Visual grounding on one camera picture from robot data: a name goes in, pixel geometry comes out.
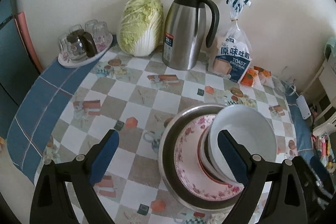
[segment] checkered tablecloth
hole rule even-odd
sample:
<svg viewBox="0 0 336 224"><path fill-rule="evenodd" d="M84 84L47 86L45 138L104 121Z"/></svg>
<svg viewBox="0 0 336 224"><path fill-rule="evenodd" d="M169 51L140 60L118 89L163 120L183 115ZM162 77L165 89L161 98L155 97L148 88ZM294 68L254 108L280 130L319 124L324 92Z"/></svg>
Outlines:
<svg viewBox="0 0 336 224"><path fill-rule="evenodd" d="M193 212L172 197L157 163L157 137L169 118L203 103L239 103L257 109L274 129L277 162L297 154L288 104L272 88L260 83L251 88L213 75L206 70L202 53L189 71L168 68L161 56L160 51L155 51L148 57L135 58L115 46L100 59L57 121L35 183L46 158L71 161L78 154L86 154L109 129L115 128L120 144L95 190L117 224L216 223L215 217L220 216ZM285 115L269 110L276 105ZM262 210L269 187L267 184L264 188L257 213ZM78 220L87 223L72 184L68 183L67 188Z"/></svg>

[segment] stainless steel plate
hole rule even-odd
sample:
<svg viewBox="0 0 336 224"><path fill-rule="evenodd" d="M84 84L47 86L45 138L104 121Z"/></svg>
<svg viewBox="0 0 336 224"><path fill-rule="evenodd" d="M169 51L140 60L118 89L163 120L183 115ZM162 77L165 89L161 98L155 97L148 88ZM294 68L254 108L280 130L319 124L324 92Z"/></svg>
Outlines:
<svg viewBox="0 0 336 224"><path fill-rule="evenodd" d="M236 203L240 194L225 201L207 201L190 193L181 183L174 165L174 148L181 130L193 119L207 114L217 114L224 106L204 104L191 107L180 112L168 124L164 131L159 148L159 171L163 182L173 197L191 210L207 212L229 211Z"/></svg>

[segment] floral plate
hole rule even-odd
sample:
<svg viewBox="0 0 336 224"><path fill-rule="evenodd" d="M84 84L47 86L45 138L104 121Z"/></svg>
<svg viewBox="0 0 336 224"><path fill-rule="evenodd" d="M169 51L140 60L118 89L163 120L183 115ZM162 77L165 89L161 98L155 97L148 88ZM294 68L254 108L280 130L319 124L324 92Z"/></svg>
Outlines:
<svg viewBox="0 0 336 224"><path fill-rule="evenodd" d="M210 179L203 172L197 155L199 139L215 117L216 114L198 117L183 128L175 144L174 163L179 179L190 193L208 201L223 201L238 195L243 187Z"/></svg>

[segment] upside-down glass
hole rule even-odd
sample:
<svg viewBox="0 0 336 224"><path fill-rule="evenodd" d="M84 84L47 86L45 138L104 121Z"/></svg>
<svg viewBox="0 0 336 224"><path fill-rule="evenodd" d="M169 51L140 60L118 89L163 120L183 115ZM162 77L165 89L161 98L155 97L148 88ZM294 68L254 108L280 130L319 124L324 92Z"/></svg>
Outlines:
<svg viewBox="0 0 336 224"><path fill-rule="evenodd" d="M66 59L69 56L67 35L68 35L68 33L64 33L64 34L60 35L57 39L59 51L60 51L63 59Z"/></svg>
<svg viewBox="0 0 336 224"><path fill-rule="evenodd" d="M69 33L72 33L74 31L77 31L77 30L80 30L80 29L83 29L82 25L81 24L76 24L69 29Z"/></svg>
<svg viewBox="0 0 336 224"><path fill-rule="evenodd" d="M84 33L85 31L83 29L79 29L71 32L67 36L68 52L70 59L73 62L80 62L84 58L87 58L84 46L78 37L79 35L83 35Z"/></svg>
<svg viewBox="0 0 336 224"><path fill-rule="evenodd" d="M93 39L96 44L106 44L109 35L107 24L104 21L97 22L93 26Z"/></svg>
<svg viewBox="0 0 336 224"><path fill-rule="evenodd" d="M93 26L98 23L98 20L91 19L85 22L85 31L93 35Z"/></svg>
<svg viewBox="0 0 336 224"><path fill-rule="evenodd" d="M291 96L296 93L295 79L291 76L292 69L288 66L284 67L279 77L274 77L273 82L275 91Z"/></svg>

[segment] label sticker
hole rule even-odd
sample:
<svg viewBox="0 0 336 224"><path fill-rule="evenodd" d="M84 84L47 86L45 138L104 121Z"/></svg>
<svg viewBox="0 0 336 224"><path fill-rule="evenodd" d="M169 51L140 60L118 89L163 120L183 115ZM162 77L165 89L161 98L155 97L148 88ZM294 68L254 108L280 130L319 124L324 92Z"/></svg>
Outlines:
<svg viewBox="0 0 336 224"><path fill-rule="evenodd" d="M170 62L171 60L173 40L174 40L174 37L171 34L166 32L165 33L165 47L163 49L163 58L166 59L168 62Z"/></svg>

